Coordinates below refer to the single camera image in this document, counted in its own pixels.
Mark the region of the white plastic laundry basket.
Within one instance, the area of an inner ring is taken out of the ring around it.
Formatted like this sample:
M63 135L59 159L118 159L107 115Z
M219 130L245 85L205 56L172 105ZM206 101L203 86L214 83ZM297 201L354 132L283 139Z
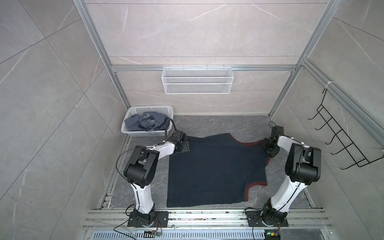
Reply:
M169 118L174 117L174 108L172 106L136 106L130 107L125 115L125 119L131 118L133 115L141 115L144 112L156 112L166 115ZM126 127L125 121L123 121L121 126L121 132L127 134L131 137L161 137L164 136L164 130L158 131L129 131Z

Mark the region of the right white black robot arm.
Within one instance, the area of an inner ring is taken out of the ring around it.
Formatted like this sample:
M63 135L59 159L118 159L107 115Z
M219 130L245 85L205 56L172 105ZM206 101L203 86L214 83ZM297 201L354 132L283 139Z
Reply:
M278 192L268 199L261 213L262 223L268 227L281 224L299 193L320 179L322 162L319 148L307 146L284 135L283 127L273 126L271 129L271 137L264 139L261 147L272 158L283 149L288 153L288 158L284 182Z

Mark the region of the navy tank top red trim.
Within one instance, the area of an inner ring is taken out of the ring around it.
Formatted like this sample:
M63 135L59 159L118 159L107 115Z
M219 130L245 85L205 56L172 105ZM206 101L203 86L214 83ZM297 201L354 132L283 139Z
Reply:
M188 137L190 151L169 158L168 208L246 202L254 186L267 186L270 156L261 142L231 134Z

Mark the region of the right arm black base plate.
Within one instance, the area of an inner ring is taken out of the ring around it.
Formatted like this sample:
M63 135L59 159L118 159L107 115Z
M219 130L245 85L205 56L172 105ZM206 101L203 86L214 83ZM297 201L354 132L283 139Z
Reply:
M288 213L275 210L245 209L244 211L249 227L288 227Z

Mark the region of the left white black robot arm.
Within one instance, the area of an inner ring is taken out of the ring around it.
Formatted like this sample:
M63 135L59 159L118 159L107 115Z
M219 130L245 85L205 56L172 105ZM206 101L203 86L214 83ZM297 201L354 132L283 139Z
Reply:
M187 134L182 131L174 133L166 140L154 146L137 145L123 171L124 177L135 193L134 212L142 224L148 226L155 219L155 204L151 195L158 161L164 157L190 151Z

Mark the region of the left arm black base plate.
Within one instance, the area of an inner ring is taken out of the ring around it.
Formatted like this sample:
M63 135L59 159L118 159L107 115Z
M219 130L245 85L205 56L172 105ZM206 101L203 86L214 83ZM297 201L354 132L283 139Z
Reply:
M155 211L149 214L142 214L139 212L131 212L128 220L128 227L136 228L165 228L168 226L169 212Z

